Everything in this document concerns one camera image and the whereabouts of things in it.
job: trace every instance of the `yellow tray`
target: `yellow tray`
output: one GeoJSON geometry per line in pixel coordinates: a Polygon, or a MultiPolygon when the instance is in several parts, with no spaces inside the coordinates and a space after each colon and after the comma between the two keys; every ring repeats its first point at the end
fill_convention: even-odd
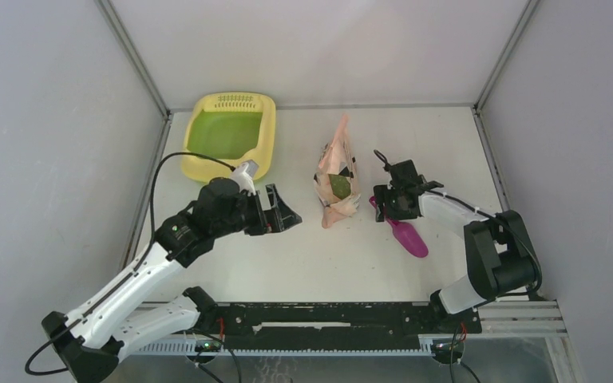
{"type": "MultiPolygon", "coordinates": [[[[212,156],[233,166],[254,160],[255,180],[267,174],[274,152],[276,103],[258,93],[215,93],[200,99],[184,135],[184,151],[212,156]]],[[[182,172],[208,182],[228,168],[194,156],[182,157],[182,172]]]]}

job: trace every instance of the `clear plastic bag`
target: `clear plastic bag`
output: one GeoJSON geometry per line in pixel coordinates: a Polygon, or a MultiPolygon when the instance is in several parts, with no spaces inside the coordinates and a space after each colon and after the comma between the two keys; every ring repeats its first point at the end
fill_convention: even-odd
{"type": "Polygon", "coordinates": [[[349,116],[344,114],[334,138],[323,149],[314,175],[314,188],[324,207],[322,226],[325,228],[355,214],[361,198],[348,122],[349,116]]]}

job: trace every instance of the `white wall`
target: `white wall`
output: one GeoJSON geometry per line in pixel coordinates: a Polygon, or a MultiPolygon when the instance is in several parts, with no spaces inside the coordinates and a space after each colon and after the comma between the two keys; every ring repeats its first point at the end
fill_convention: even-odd
{"type": "Polygon", "coordinates": [[[484,122],[585,377],[613,381],[613,2],[542,2],[484,122]]]}
{"type": "Polygon", "coordinates": [[[0,381],[71,379],[23,366],[117,272],[161,125],[92,1],[0,1],[0,381]]]}
{"type": "Polygon", "coordinates": [[[169,107],[470,103],[526,0],[115,0],[169,107]]]}

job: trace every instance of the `black cable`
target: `black cable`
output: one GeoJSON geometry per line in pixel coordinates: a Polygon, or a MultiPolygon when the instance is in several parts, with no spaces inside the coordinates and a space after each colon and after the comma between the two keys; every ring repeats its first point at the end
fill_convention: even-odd
{"type": "Polygon", "coordinates": [[[213,337],[212,335],[210,335],[210,334],[208,334],[208,333],[206,333],[204,331],[201,331],[199,329],[191,329],[191,331],[194,334],[203,335],[204,337],[208,337],[208,338],[212,339],[213,341],[218,342],[219,344],[223,345],[224,349],[226,351],[228,351],[229,354],[231,354],[231,357],[234,359],[234,363],[236,364],[236,372],[239,374],[239,383],[243,383],[243,378],[242,378],[242,375],[241,375],[241,364],[240,364],[239,359],[237,358],[236,354],[234,353],[234,350],[228,348],[227,344],[224,343],[224,341],[222,339],[219,339],[218,337],[213,337]]]}
{"type": "MultiPolygon", "coordinates": [[[[41,347],[39,347],[36,351],[34,351],[31,356],[29,357],[29,359],[27,359],[27,362],[25,363],[25,372],[29,375],[33,375],[35,377],[44,377],[47,375],[54,375],[56,373],[64,373],[65,371],[68,371],[69,369],[67,369],[66,367],[64,369],[51,369],[49,371],[33,371],[30,366],[32,364],[32,362],[34,361],[34,359],[36,359],[36,357],[43,352],[44,349],[46,349],[49,345],[52,345],[54,342],[56,342],[59,338],[61,338],[63,335],[67,334],[69,331],[71,331],[72,328],[74,328],[76,325],[78,325],[79,323],[81,323],[81,320],[88,317],[88,315],[92,314],[93,311],[99,306],[101,305],[104,301],[106,301],[110,296],[112,296],[112,294],[114,294],[114,292],[116,292],[121,286],[123,286],[133,275],[135,275],[135,273],[137,272],[137,270],[140,268],[140,266],[142,265],[142,263],[144,262],[144,259],[147,258],[147,255],[149,254],[149,251],[152,249],[154,242],[156,241],[156,223],[155,223],[155,219],[154,219],[154,190],[156,190],[156,179],[158,178],[158,174],[160,172],[160,169],[163,167],[163,164],[165,163],[165,161],[173,158],[174,156],[194,156],[194,157],[199,157],[202,158],[204,160],[210,160],[212,162],[216,162],[217,164],[226,166],[227,168],[231,169],[231,171],[233,172],[234,170],[236,170],[236,168],[234,168],[233,166],[231,166],[230,164],[227,164],[226,162],[222,161],[222,160],[218,160],[214,157],[210,157],[210,156],[206,156],[204,154],[200,154],[200,153],[194,153],[194,152],[174,152],[174,153],[170,153],[167,156],[163,157],[163,159],[158,163],[158,165],[156,166],[156,171],[154,172],[154,178],[152,179],[152,185],[151,188],[149,190],[149,202],[148,202],[148,209],[149,209],[149,222],[151,223],[151,238],[149,239],[149,245],[147,246],[146,251],[144,252],[144,254],[142,255],[142,257],[140,258],[140,261],[137,263],[137,265],[135,265],[135,267],[132,269],[132,273],[127,274],[122,280],[120,280],[114,287],[112,287],[111,289],[109,289],[109,291],[107,291],[106,294],[102,295],[102,297],[100,299],[97,300],[97,302],[95,302],[95,304],[93,304],[90,308],[88,308],[81,316],[82,318],[77,319],[75,322],[73,322],[69,327],[67,327],[66,329],[64,329],[62,332],[60,332],[58,335],[56,335],[55,337],[51,338],[50,340],[48,340],[46,343],[44,343],[41,347]]],[[[239,369],[239,382],[240,382],[240,367],[238,365],[238,363],[236,364],[237,369],[239,369]]]]}
{"type": "Polygon", "coordinates": [[[212,373],[212,371],[210,371],[209,369],[205,368],[205,366],[204,366],[204,365],[201,365],[201,364],[199,363],[199,364],[198,364],[196,367],[197,367],[198,369],[200,369],[201,371],[203,371],[204,373],[206,373],[206,374],[207,374],[209,377],[211,377],[211,378],[215,379],[215,381],[216,381],[217,383],[224,383],[224,382],[222,381],[222,379],[219,379],[219,378],[217,377],[217,375],[215,375],[214,373],[212,373]]]}
{"type": "Polygon", "coordinates": [[[201,349],[201,351],[199,351],[198,353],[196,353],[196,356],[193,359],[194,364],[196,365],[197,369],[201,369],[204,373],[206,373],[209,377],[215,379],[216,382],[218,383],[224,383],[222,381],[222,379],[219,379],[217,377],[217,375],[215,375],[214,373],[212,373],[211,370],[207,369],[204,365],[201,365],[200,362],[198,362],[199,357],[201,356],[201,354],[205,351],[205,349],[201,349]]]}
{"type": "Polygon", "coordinates": [[[454,348],[457,345],[457,333],[461,329],[461,323],[457,325],[455,329],[455,334],[453,334],[453,341],[450,343],[450,379],[455,383],[454,380],[454,369],[453,369],[453,360],[454,360],[454,348]]]}
{"type": "Polygon", "coordinates": [[[447,195],[447,194],[443,194],[439,191],[434,191],[434,190],[427,190],[426,191],[429,194],[433,194],[433,195],[439,195],[441,197],[444,197],[446,199],[449,199],[451,201],[454,201],[456,203],[459,203],[461,206],[466,207],[467,209],[469,209],[470,211],[473,211],[476,214],[482,215],[485,218],[491,219],[494,223],[500,225],[502,228],[504,228],[504,230],[506,230],[516,241],[518,241],[518,243],[520,244],[521,247],[523,247],[525,249],[525,251],[527,251],[527,253],[530,255],[530,257],[532,258],[532,261],[535,264],[535,268],[536,268],[536,281],[535,281],[535,286],[525,292],[521,292],[521,293],[506,293],[506,294],[502,294],[500,297],[516,297],[516,296],[527,296],[530,294],[534,294],[536,293],[539,288],[541,287],[541,283],[542,283],[542,274],[541,274],[541,265],[539,263],[539,259],[537,259],[537,255],[535,254],[534,251],[530,250],[530,248],[528,247],[528,245],[525,244],[525,242],[520,238],[520,236],[518,236],[518,234],[506,223],[502,222],[501,219],[498,219],[497,217],[490,215],[480,209],[476,209],[475,207],[469,205],[468,203],[462,201],[461,199],[458,199],[457,197],[453,197],[451,195],[447,195]]]}
{"type": "Polygon", "coordinates": [[[389,167],[390,164],[389,160],[386,159],[386,156],[383,155],[382,152],[378,151],[377,149],[374,149],[372,152],[375,156],[377,156],[378,159],[380,159],[384,163],[384,170],[388,171],[386,168],[389,167]]]}
{"type": "Polygon", "coordinates": [[[476,375],[476,373],[473,372],[471,367],[467,366],[466,363],[464,363],[463,361],[460,361],[459,364],[471,373],[471,376],[473,377],[473,379],[476,379],[476,382],[481,383],[481,380],[478,379],[478,376],[476,375]]]}
{"type": "Polygon", "coordinates": [[[210,160],[212,162],[216,162],[217,164],[226,166],[227,168],[231,169],[232,172],[236,170],[236,168],[234,168],[233,166],[231,166],[230,164],[227,164],[226,162],[224,162],[222,160],[217,160],[214,157],[206,156],[206,155],[200,154],[200,153],[194,153],[194,152],[174,152],[174,153],[170,153],[167,156],[163,157],[163,159],[156,166],[156,171],[154,172],[154,178],[152,179],[151,190],[149,191],[149,207],[148,207],[148,209],[149,209],[149,225],[151,225],[151,238],[149,239],[149,245],[147,246],[147,251],[144,252],[142,257],[140,258],[140,261],[137,263],[137,265],[135,265],[135,268],[133,268],[132,271],[137,271],[137,269],[142,265],[142,262],[147,257],[147,254],[149,254],[149,251],[152,249],[152,246],[154,245],[154,242],[156,241],[156,219],[154,218],[154,191],[156,190],[156,180],[158,180],[158,175],[159,175],[160,169],[163,167],[163,164],[165,164],[165,161],[170,160],[174,156],[194,156],[194,157],[199,157],[199,158],[202,158],[204,160],[210,160]]]}
{"type": "Polygon", "coordinates": [[[31,364],[34,361],[34,359],[36,359],[36,357],[41,352],[43,352],[44,349],[46,349],[49,345],[52,345],[54,342],[57,342],[57,340],[59,338],[62,338],[62,336],[67,334],[71,329],[73,329],[79,323],[81,323],[81,319],[77,319],[74,323],[69,325],[69,327],[64,329],[58,335],[55,335],[54,337],[52,337],[50,340],[48,340],[46,343],[44,343],[41,347],[39,347],[36,351],[34,351],[34,353],[31,354],[31,356],[29,357],[29,359],[27,359],[27,362],[25,363],[25,372],[28,373],[29,375],[33,375],[35,377],[44,377],[44,376],[47,376],[47,375],[54,375],[56,373],[64,373],[65,371],[69,370],[69,369],[67,369],[65,367],[64,369],[51,369],[51,370],[48,370],[48,371],[33,371],[31,369],[31,364]]]}

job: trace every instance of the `magenta plastic spoon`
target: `magenta plastic spoon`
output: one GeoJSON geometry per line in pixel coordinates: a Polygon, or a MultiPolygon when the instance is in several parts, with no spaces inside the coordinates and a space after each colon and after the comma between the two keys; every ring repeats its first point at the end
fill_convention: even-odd
{"type": "MultiPolygon", "coordinates": [[[[377,201],[374,196],[370,197],[370,204],[377,208],[377,201]]],[[[391,225],[394,233],[394,238],[403,245],[403,247],[412,255],[418,258],[424,258],[429,255],[429,248],[424,243],[424,239],[419,236],[414,226],[407,222],[400,222],[394,219],[389,219],[384,215],[386,222],[391,225]]]]}

